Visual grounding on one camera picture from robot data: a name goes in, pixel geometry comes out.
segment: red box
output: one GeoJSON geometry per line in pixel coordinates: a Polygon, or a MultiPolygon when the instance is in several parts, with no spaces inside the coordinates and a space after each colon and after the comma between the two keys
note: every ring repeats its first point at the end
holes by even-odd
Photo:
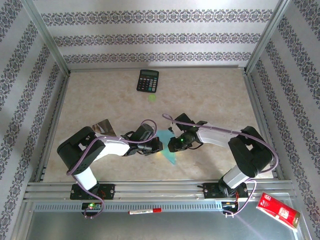
{"type": "Polygon", "coordinates": [[[297,227],[300,221],[300,212],[292,209],[265,192],[262,193],[256,208],[291,228],[295,232],[298,231],[297,227]]]}

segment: blue cloth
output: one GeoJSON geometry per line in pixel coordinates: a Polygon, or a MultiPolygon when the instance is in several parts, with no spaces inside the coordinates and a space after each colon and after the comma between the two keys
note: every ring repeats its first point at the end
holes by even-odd
{"type": "Polygon", "coordinates": [[[170,152],[168,149],[168,143],[170,138],[174,137],[175,135],[170,132],[169,130],[158,130],[156,132],[157,137],[159,137],[160,141],[163,144],[163,150],[160,152],[168,159],[173,165],[176,164],[176,153],[170,152]]]}

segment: black calculator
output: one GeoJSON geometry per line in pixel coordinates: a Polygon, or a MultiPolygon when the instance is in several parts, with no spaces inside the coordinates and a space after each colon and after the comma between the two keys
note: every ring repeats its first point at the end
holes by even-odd
{"type": "Polygon", "coordinates": [[[136,90],[145,93],[155,93],[157,91],[159,72],[154,70],[140,70],[138,85],[136,90]]]}

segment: marble floor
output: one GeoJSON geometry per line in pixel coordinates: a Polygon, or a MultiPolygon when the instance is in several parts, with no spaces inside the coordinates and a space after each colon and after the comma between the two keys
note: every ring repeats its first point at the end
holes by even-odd
{"type": "MultiPolygon", "coordinates": [[[[153,119],[165,130],[186,113],[192,120],[240,130],[258,129],[239,68],[160,68],[155,101],[136,91],[139,70],[72,73],[48,160],[45,182],[72,182],[57,154],[65,139],[85,126],[109,119],[115,133],[135,131],[144,119],[153,119]]],[[[90,167],[98,181],[219,179],[236,162],[227,148],[205,144],[197,150],[176,153],[172,164],[161,152],[149,156],[108,155],[90,167]]],[[[264,178],[272,178],[265,173],[264,178]]]]}

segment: striped wall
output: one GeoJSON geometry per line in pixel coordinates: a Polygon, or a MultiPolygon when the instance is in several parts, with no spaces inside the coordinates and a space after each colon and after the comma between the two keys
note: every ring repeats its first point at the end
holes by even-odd
{"type": "Polygon", "coordinates": [[[68,67],[245,67],[278,0],[35,0],[68,67]]]}
{"type": "Polygon", "coordinates": [[[293,0],[251,73],[282,170],[320,239],[320,1],[293,0]]]}
{"type": "Polygon", "coordinates": [[[0,0],[0,240],[10,239],[65,76],[19,0],[0,0]]]}

